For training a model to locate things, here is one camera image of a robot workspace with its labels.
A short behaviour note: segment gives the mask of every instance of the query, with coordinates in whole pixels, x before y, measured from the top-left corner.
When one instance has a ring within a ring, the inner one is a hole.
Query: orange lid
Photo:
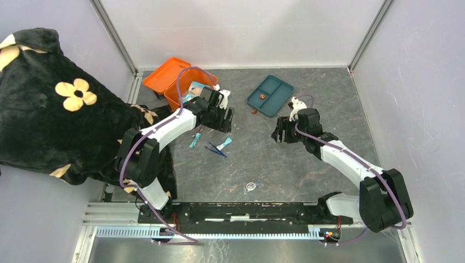
[[[176,82],[179,71],[190,66],[191,63],[184,60],[170,58],[146,77],[142,83],[155,92],[163,94],[170,85]]]

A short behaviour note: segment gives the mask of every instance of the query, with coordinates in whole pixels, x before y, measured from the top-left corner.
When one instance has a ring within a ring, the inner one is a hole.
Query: small white object
[[[254,182],[249,182],[247,185],[246,185],[246,189],[247,191],[253,191],[255,190],[255,188],[257,188],[257,185],[254,183]]]
[[[220,145],[217,146],[218,150],[221,151],[221,150],[224,148],[224,146],[230,144],[232,141],[233,141],[233,140],[232,140],[231,138],[228,137],[228,138],[224,141],[224,143],[222,143],[222,144],[220,144]]]
[[[226,109],[228,107],[228,96],[231,94],[229,90],[220,90],[220,93],[223,95],[223,99],[219,104],[219,108]]]
[[[296,99],[296,97],[292,97],[291,102],[292,102],[292,111],[291,111],[291,115],[289,115],[289,120],[293,122],[297,120],[297,112],[299,112],[300,110],[303,110],[304,108],[307,108],[307,105],[303,103],[302,101]]]

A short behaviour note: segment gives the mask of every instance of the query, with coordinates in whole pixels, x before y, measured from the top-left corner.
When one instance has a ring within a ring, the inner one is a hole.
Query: white bracket
[[[292,112],[291,112],[291,115],[289,115],[289,121],[293,122],[297,120],[297,112],[299,112],[300,110],[303,110],[304,108],[307,108],[307,106],[302,101],[296,99],[296,97],[292,97],[291,103],[292,103]]]
[[[328,198],[328,200],[326,200],[326,205],[328,206],[328,209],[332,215],[347,216],[352,218],[354,222],[362,222],[362,218],[359,212],[359,196],[348,196],[346,194],[340,193]]]
[[[231,94],[229,90],[220,90],[220,93],[223,95],[223,99],[219,104],[219,108],[226,109],[228,107],[228,96]]]
[[[173,114],[161,122],[141,130],[142,135],[147,134],[151,130],[155,131],[153,134],[150,134],[148,138],[157,139],[160,144],[160,151],[181,134],[195,128],[197,121],[196,116],[187,109],[183,109],[181,115],[178,116],[179,110],[180,109],[177,109]],[[168,124],[160,128],[156,128],[160,126],[160,123],[168,122],[172,118],[176,119],[171,120]]]
[[[330,143],[341,147],[345,151],[351,152],[353,155],[363,160],[373,170],[380,174],[383,173],[383,168],[365,161],[353,151],[349,150],[341,141],[330,141]],[[348,154],[329,145],[325,145],[321,148],[321,160],[338,169],[343,175],[349,178],[357,188],[360,187],[360,182],[363,181],[366,177],[375,177],[372,172],[370,172]]]

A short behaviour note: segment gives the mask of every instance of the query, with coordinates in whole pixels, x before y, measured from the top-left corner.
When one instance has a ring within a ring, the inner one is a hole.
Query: wire
[[[139,198],[140,198],[139,195],[137,195],[137,196],[135,197],[134,205],[135,205],[135,207],[136,207],[137,209],[139,209],[139,211],[140,211],[140,207],[137,206],[137,199],[139,199]]]
[[[332,236],[328,236],[328,238],[330,238],[330,239],[332,239],[332,240],[334,240],[334,241],[336,241],[336,242],[339,242],[339,240],[341,240],[341,238],[336,239],[336,238],[334,238],[334,237],[332,237]]]
[[[132,146],[132,148],[129,150],[128,152],[128,155],[126,156],[126,158],[124,159],[124,162],[123,162],[123,166],[121,167],[121,171],[120,171],[120,185],[121,187],[123,188],[128,188],[128,187],[134,187],[134,190],[137,191],[138,189],[138,186],[136,185],[126,185],[124,184],[124,172],[126,171],[126,168],[127,168],[127,165],[129,163],[129,160],[131,159],[132,155],[134,154],[134,152],[136,151],[136,149],[139,147],[139,145],[145,140],[147,139],[150,135],[152,135],[154,133],[154,130],[158,130],[160,129],[161,127],[165,126],[166,124],[170,123],[171,121],[175,120],[179,115],[181,115],[183,109],[184,109],[184,106],[183,106],[183,97],[181,95],[181,90],[180,90],[180,87],[179,87],[179,81],[180,81],[180,78],[181,78],[181,75],[186,71],[186,70],[190,70],[190,69],[196,69],[196,70],[200,70],[202,71],[203,73],[205,73],[209,78],[210,80],[213,82],[214,85],[216,85],[216,82],[214,81],[213,77],[210,75],[210,73],[206,72],[205,70],[199,68],[199,67],[196,67],[196,66],[192,66],[192,67],[186,67],[184,69],[182,69],[179,74],[178,74],[178,77],[176,78],[176,90],[178,92],[178,100],[179,100],[179,112],[171,117],[170,119],[168,119],[167,121],[164,121],[162,123],[158,123],[156,125],[156,127],[154,127],[153,129],[149,130],[145,135],[143,135],[139,140],[137,140],[135,142],[135,144]],[[158,244],[162,244],[162,245],[197,245],[199,243],[198,240],[194,239],[194,238],[191,238],[191,237],[188,237],[184,234],[182,234],[181,232],[177,231],[176,229],[174,229],[172,226],[170,226],[166,221],[163,220],[163,218],[160,216],[160,214],[157,212],[157,210],[155,209],[155,207],[147,200],[147,198],[144,196],[144,194],[139,191],[139,196],[140,198],[142,198],[142,200],[144,201],[145,204],[147,204],[149,206],[149,208],[152,210],[152,212],[154,212],[155,216],[157,217],[157,219],[162,222],[168,229],[170,229],[171,231],[173,231],[174,233],[176,233],[177,235],[181,236],[181,237],[184,237],[192,242],[179,242],[179,243],[161,243],[159,242]]]
[[[173,213],[173,222],[176,224],[176,227],[178,227],[178,231],[181,231],[181,222],[179,222],[178,218],[176,217],[176,213]]]
[[[337,217],[337,227],[336,227],[336,231],[339,231],[339,230],[341,229],[341,224],[342,224],[341,216],[338,216],[338,217]]]
[[[339,245],[347,245],[347,244],[350,244],[350,243],[353,243],[355,241],[358,241],[360,240],[364,235],[366,235],[368,233],[368,228],[365,228],[364,231],[362,232],[362,234],[360,234],[358,237],[356,238],[353,238],[351,240],[347,240],[347,241],[344,241],[344,242],[338,242],[338,243],[324,243],[324,245],[329,245],[330,247],[336,247],[336,246],[339,246]]]
[[[361,160],[359,157],[357,157],[355,154],[351,153],[350,151],[347,151],[346,149],[340,147],[340,146],[337,146],[337,145],[334,145],[334,144],[331,144],[329,142],[326,142],[326,141],[323,141],[313,135],[310,135],[308,133],[305,133],[303,131],[300,131],[299,128],[298,128],[298,123],[296,123],[296,132],[297,133],[300,133],[310,139],[313,139],[321,144],[324,144],[324,145],[327,145],[329,147],[333,147],[337,150],[340,150],[341,152],[345,153],[346,155],[350,156],[352,159],[356,160],[358,163],[360,163],[363,167],[365,167],[367,170],[369,170],[372,174],[374,174],[379,180],[380,182],[383,184],[384,188],[386,188],[386,191],[388,192],[389,196],[391,197],[391,199],[393,200],[394,202],[394,205],[395,207],[397,208],[397,211],[399,212],[400,214],[400,218],[402,219],[402,225],[401,226],[392,226],[392,228],[395,228],[395,229],[404,229],[406,226],[407,226],[407,218],[405,218],[405,214],[404,214],[404,211],[402,210],[402,207],[400,206],[399,204],[399,201],[397,200],[394,192],[392,191],[392,189],[389,187],[388,183],[385,181],[384,178],[382,178],[381,174],[379,174],[377,171],[375,171],[373,168],[371,168],[368,164],[366,164],[363,160]]]

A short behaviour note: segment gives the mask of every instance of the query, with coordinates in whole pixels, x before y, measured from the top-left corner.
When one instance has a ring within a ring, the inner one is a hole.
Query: metal corner post
[[[107,30],[108,34],[110,35],[111,40],[113,40],[113,43],[115,44],[116,48],[118,49],[118,52],[120,52],[121,56],[123,57],[124,63],[128,67],[128,69],[132,72],[132,74],[135,76],[137,74],[137,68],[134,65],[134,62],[132,61],[131,57],[129,56],[128,50],[124,47],[123,42],[120,39],[120,36],[118,35],[118,32],[115,29],[115,26],[110,20],[110,17],[108,16],[107,12],[105,11],[105,8],[101,2],[101,0],[90,0],[90,3],[94,7],[97,15],[99,16],[102,24],[105,26],[105,29]]]
[[[357,49],[357,52],[355,52],[354,57],[352,58],[352,61],[349,64],[349,71],[352,72],[357,64],[360,61],[360,58],[362,57],[363,53],[365,52],[366,48],[370,44],[371,40],[376,34],[376,31],[378,30],[379,26],[383,22],[386,14],[390,10],[392,4],[394,3],[394,0],[384,0],[383,4],[381,5],[378,13],[375,16],[375,19],[373,20],[373,23],[371,23],[370,28],[366,32],[364,39],[362,40],[359,48]]]

